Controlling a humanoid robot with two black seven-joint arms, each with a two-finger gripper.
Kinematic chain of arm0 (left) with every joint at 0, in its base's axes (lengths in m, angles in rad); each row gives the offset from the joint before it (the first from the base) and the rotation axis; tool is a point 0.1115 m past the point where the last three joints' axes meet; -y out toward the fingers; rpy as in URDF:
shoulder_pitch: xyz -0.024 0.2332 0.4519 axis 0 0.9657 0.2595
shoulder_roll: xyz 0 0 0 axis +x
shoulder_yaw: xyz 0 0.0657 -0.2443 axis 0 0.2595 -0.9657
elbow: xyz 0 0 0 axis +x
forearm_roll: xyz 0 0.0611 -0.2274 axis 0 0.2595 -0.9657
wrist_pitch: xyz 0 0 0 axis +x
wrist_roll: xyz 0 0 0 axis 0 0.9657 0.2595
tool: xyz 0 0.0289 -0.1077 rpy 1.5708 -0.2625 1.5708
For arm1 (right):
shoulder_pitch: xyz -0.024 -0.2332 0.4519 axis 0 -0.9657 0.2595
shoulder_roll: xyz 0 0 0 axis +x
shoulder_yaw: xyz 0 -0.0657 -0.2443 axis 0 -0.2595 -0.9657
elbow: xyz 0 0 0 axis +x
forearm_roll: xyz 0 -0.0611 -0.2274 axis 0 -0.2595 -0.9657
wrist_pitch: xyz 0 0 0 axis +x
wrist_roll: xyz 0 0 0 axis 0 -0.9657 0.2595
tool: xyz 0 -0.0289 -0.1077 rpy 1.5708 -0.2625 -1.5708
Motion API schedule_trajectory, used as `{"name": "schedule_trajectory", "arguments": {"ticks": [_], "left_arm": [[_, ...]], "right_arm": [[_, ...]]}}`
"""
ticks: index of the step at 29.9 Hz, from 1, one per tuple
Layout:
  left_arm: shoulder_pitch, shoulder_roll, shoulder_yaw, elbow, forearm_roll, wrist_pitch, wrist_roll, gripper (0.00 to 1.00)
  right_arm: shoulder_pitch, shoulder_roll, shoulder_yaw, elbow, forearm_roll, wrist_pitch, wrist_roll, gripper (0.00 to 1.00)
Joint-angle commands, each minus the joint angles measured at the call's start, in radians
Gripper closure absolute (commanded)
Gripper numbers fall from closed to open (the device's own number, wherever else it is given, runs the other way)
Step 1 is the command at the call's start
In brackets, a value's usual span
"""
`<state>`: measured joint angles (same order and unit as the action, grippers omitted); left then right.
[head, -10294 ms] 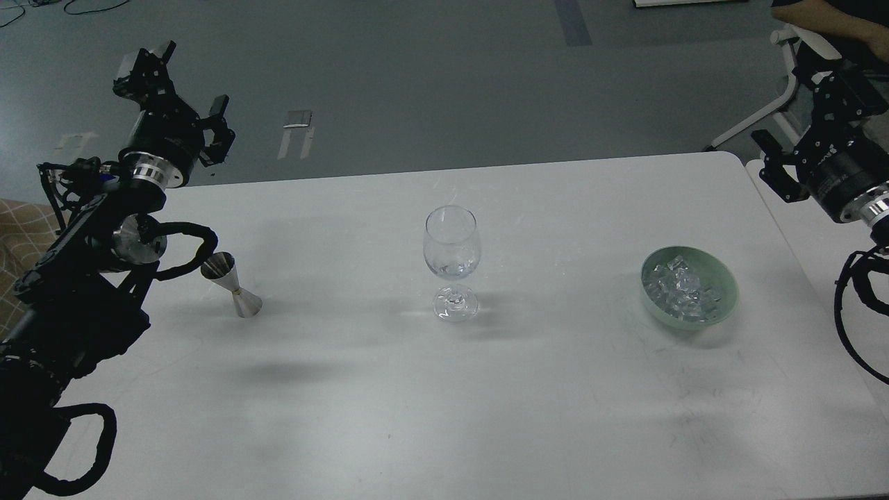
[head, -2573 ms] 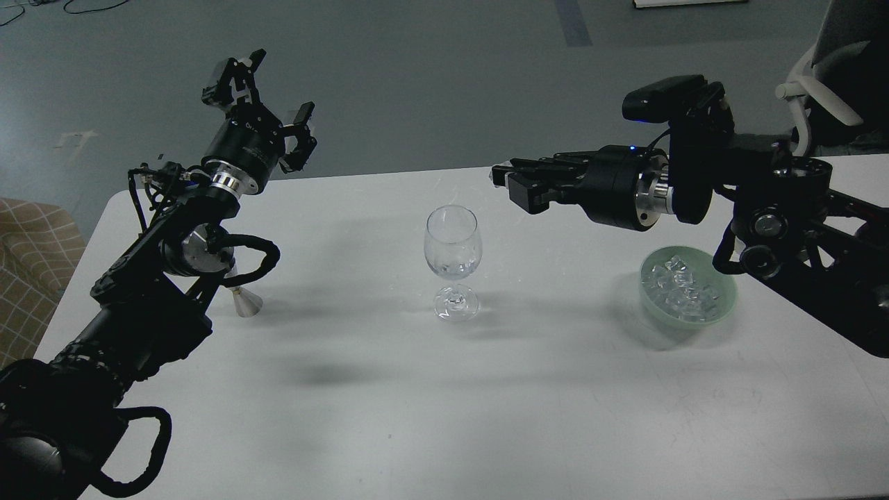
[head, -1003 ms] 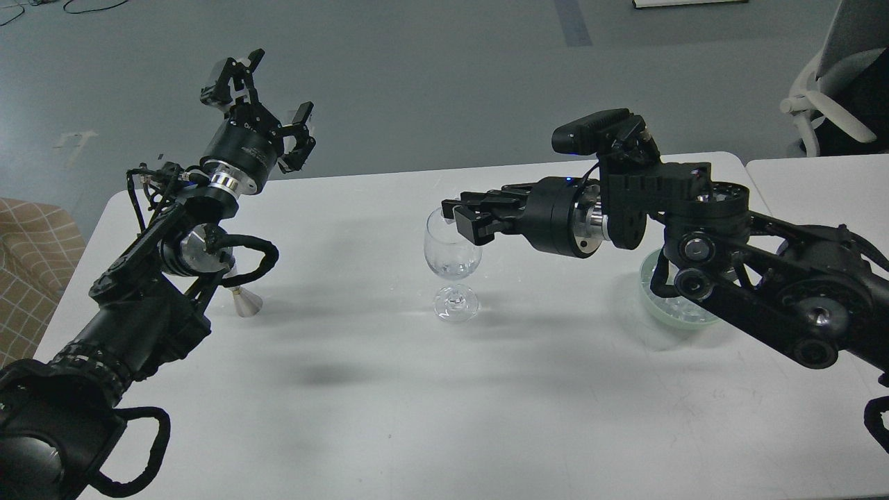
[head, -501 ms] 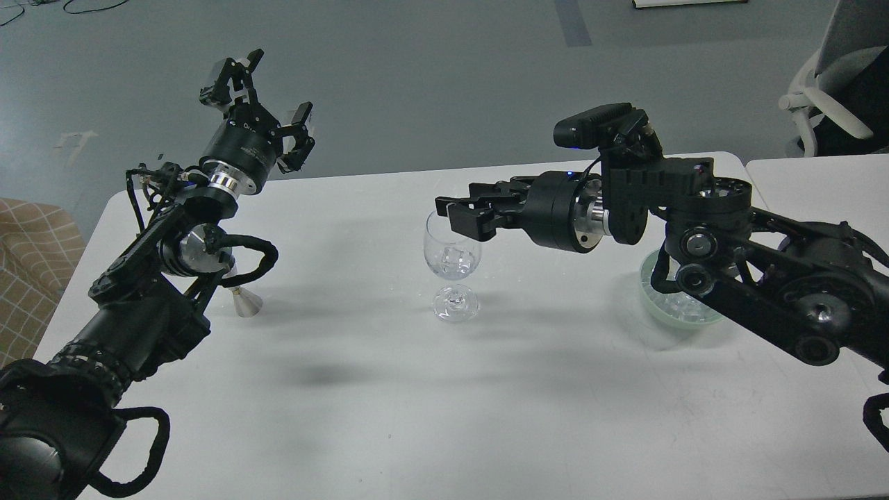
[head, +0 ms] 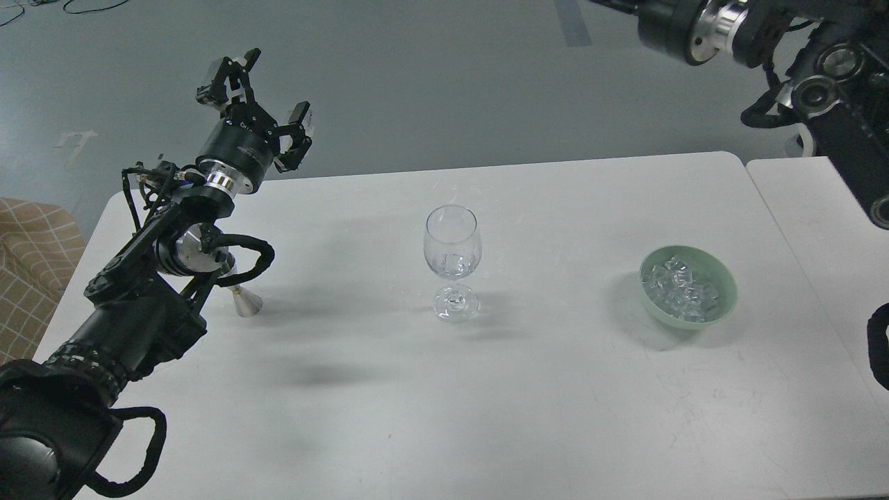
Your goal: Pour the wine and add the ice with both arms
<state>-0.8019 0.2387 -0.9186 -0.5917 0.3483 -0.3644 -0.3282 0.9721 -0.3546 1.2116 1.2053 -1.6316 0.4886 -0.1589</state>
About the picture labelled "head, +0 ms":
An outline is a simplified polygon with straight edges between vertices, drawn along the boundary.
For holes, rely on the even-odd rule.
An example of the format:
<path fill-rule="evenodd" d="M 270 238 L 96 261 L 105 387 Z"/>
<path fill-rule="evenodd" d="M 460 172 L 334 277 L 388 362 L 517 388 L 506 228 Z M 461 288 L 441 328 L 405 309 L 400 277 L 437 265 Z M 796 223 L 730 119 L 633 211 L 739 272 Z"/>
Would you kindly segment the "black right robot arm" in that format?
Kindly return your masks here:
<path fill-rule="evenodd" d="M 645 47 L 689 66 L 727 53 L 761 67 L 749 128 L 802 126 L 870 219 L 888 203 L 886 1 L 604 1 L 638 20 Z"/>

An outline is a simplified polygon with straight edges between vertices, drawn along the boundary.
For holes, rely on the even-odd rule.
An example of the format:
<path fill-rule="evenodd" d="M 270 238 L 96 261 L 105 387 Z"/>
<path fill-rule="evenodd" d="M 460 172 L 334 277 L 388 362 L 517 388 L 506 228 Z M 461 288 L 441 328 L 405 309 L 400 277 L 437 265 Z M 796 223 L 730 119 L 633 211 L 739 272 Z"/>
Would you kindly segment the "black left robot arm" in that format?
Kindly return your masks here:
<path fill-rule="evenodd" d="M 313 145 L 307 101 L 284 124 L 257 102 L 258 48 L 214 61 L 196 91 L 219 120 L 190 165 L 137 162 L 122 171 L 135 231 L 88 283 L 85 323 L 48 360 L 2 367 L 3 499 L 71 499 L 89 488 L 130 496 L 155 474 L 167 436 L 153 406 L 116 408 L 127 383 L 182 358 L 207 332 L 215 287 L 240 291 L 271 266 L 264 240 L 220 230 L 238 195 L 270 168 L 298 169 Z"/>

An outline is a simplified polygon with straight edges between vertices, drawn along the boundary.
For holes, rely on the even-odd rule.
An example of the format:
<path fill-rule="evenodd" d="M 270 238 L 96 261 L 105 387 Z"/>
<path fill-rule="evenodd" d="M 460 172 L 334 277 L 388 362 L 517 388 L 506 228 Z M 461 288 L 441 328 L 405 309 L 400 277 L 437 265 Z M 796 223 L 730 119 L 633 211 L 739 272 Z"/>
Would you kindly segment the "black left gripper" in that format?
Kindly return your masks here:
<path fill-rule="evenodd" d="M 253 48 L 236 59 L 213 61 L 196 91 L 196 101 L 216 110 L 220 119 L 196 167 L 206 185 L 230 197 L 257 192 L 272 164 L 279 173 L 299 170 L 313 146 L 308 101 L 293 108 L 287 124 L 260 120 L 249 77 L 260 55 L 261 50 Z"/>

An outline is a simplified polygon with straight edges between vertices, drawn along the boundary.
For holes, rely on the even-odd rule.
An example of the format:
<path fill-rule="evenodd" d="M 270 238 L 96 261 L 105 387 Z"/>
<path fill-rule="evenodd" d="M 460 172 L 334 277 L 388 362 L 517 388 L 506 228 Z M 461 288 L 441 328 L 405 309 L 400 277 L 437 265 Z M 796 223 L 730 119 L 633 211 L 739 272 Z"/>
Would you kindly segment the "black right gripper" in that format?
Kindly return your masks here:
<path fill-rule="evenodd" d="M 642 44 L 691 66 L 715 57 L 709 40 L 709 1 L 594 1 L 638 20 Z"/>

